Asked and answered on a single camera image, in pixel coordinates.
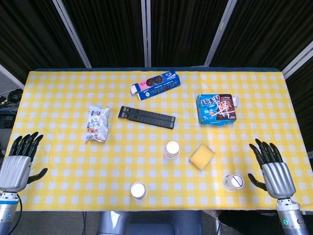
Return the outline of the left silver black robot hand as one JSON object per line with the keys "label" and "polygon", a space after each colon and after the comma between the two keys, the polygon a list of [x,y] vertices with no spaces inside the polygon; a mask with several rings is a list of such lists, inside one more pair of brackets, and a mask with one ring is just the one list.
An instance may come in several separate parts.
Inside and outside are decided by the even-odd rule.
{"label": "left silver black robot hand", "polygon": [[30,175],[38,145],[43,137],[35,132],[24,137],[19,136],[13,141],[9,154],[4,157],[0,168],[0,190],[2,192],[18,193],[26,185],[45,176],[47,168],[43,168],[36,175]]}

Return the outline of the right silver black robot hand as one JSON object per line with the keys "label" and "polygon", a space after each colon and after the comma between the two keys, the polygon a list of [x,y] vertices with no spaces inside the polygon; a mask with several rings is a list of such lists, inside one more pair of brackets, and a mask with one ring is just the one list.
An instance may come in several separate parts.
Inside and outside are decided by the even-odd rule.
{"label": "right silver black robot hand", "polygon": [[258,147],[249,144],[253,150],[256,160],[264,178],[264,182],[259,182],[249,173],[250,181],[258,188],[267,191],[268,194],[275,199],[290,198],[296,193],[295,185],[292,180],[290,170],[278,148],[273,143],[266,143],[255,140]]}

